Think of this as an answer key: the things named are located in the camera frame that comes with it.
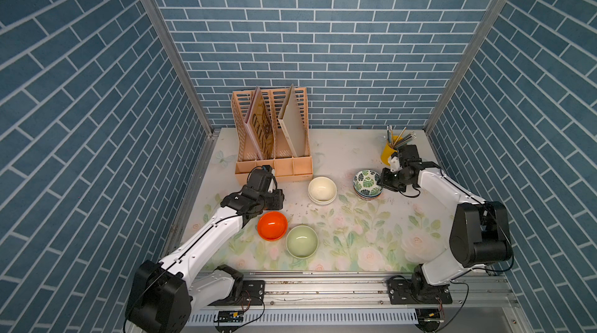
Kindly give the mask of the green leaf pattern bowl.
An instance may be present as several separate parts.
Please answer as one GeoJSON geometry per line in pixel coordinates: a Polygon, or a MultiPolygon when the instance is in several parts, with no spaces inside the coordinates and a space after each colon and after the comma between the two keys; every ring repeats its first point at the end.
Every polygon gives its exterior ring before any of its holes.
{"type": "Polygon", "coordinates": [[[380,175],[377,171],[370,169],[359,171],[353,177],[353,188],[366,196],[376,196],[382,192],[382,186],[379,183],[380,175]]]}

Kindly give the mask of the blue floral bowl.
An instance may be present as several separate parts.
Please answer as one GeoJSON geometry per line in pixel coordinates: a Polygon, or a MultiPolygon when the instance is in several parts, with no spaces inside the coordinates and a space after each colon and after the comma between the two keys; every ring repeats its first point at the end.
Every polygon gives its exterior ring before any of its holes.
{"type": "Polygon", "coordinates": [[[365,200],[373,200],[373,199],[377,199],[379,198],[379,196],[381,196],[381,193],[376,195],[376,196],[366,196],[361,194],[360,192],[355,192],[357,197],[361,198],[361,199],[365,199],[365,200]]]}

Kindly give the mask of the cream bowl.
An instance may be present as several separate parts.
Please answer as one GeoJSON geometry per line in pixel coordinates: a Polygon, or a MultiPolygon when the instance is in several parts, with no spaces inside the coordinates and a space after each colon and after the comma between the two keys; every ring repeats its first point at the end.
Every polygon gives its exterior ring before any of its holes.
{"type": "Polygon", "coordinates": [[[327,177],[314,178],[308,186],[308,196],[328,200],[337,195],[337,185],[327,177]]]}

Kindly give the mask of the light green bowl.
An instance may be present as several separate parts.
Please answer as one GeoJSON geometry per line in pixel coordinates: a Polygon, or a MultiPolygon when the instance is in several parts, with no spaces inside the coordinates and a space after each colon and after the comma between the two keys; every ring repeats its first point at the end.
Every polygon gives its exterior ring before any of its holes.
{"type": "Polygon", "coordinates": [[[312,227],[298,225],[289,230],[286,236],[286,248],[291,256],[298,259],[309,258],[319,247],[319,238],[312,227]]]}

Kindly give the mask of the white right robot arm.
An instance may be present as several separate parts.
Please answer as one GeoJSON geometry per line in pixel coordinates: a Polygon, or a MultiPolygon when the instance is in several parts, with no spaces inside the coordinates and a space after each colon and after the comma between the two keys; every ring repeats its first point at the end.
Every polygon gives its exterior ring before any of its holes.
{"type": "Polygon", "coordinates": [[[463,188],[435,162],[424,161],[415,145],[405,145],[386,159],[379,180],[392,192],[407,188],[425,190],[446,208],[454,209],[449,246],[432,261],[419,264],[410,280],[395,276],[388,280],[392,304],[452,303],[449,284],[469,272],[513,261],[508,212],[500,202],[491,202],[463,188]]]}

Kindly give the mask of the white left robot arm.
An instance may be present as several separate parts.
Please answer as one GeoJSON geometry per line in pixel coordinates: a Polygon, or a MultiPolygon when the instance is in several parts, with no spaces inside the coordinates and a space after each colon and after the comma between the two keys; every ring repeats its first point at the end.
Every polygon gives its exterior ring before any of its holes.
{"type": "Polygon", "coordinates": [[[219,266],[211,274],[198,274],[230,238],[266,210],[281,210],[283,191],[270,165],[254,168],[247,183],[226,196],[211,219],[178,249],[136,270],[124,311],[124,320],[145,332],[180,332],[193,308],[214,302],[240,303],[243,274],[219,266]]]}

